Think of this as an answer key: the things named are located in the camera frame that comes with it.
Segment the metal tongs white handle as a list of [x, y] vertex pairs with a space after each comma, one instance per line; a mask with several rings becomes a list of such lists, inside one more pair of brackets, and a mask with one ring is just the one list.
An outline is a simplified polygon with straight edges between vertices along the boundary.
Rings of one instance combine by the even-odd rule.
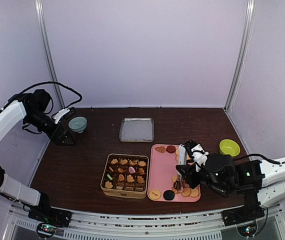
[[183, 191], [184, 187], [184, 173], [185, 173], [185, 168], [187, 165], [187, 150], [186, 146], [183, 144], [180, 144], [178, 147], [179, 154], [178, 154], [178, 165], [176, 166], [177, 170], [177, 177], [176, 181], [173, 184], [173, 188], [177, 193], [181, 193]]

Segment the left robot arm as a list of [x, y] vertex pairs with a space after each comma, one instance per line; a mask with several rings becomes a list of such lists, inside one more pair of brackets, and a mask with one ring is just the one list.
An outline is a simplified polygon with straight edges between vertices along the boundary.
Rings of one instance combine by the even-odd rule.
[[26, 90], [13, 95], [0, 109], [0, 196], [29, 206], [43, 222], [50, 222], [55, 212], [47, 194], [26, 185], [23, 161], [35, 160], [40, 148], [34, 135], [44, 135], [58, 146], [75, 146], [71, 132], [61, 124], [76, 113], [72, 104], [49, 116], [46, 111], [52, 97], [44, 89]]

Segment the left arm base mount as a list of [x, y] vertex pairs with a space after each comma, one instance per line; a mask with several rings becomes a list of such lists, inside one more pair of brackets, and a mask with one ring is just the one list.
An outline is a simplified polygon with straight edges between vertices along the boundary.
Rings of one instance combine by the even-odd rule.
[[37, 210], [30, 210], [28, 217], [42, 223], [47, 223], [59, 228], [68, 227], [72, 218], [72, 213], [67, 210], [53, 208], [49, 213], [41, 213]]

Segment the pink round cookie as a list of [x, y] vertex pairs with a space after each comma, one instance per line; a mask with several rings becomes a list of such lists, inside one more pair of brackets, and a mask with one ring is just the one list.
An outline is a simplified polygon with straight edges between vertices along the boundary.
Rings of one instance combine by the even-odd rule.
[[133, 166], [130, 166], [128, 168], [128, 171], [131, 173], [131, 174], [134, 174], [136, 172], [135, 168]]

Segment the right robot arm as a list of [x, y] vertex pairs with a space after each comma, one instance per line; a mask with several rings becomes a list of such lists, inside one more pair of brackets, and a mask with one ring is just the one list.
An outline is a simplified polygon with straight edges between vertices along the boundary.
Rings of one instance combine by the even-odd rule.
[[194, 157], [193, 164], [176, 165], [180, 177], [194, 189], [199, 184], [222, 197], [232, 193], [244, 196], [239, 217], [249, 221], [258, 210], [285, 198], [285, 157], [276, 160], [257, 154], [257, 160], [237, 164], [230, 155], [209, 154]]

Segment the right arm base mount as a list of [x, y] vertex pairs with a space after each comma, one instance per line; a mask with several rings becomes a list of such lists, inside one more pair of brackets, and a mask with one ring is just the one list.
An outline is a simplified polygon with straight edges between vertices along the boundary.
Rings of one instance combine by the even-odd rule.
[[248, 210], [242, 207], [224, 210], [221, 212], [222, 220], [225, 226], [237, 225], [253, 221], [265, 216], [263, 209]]

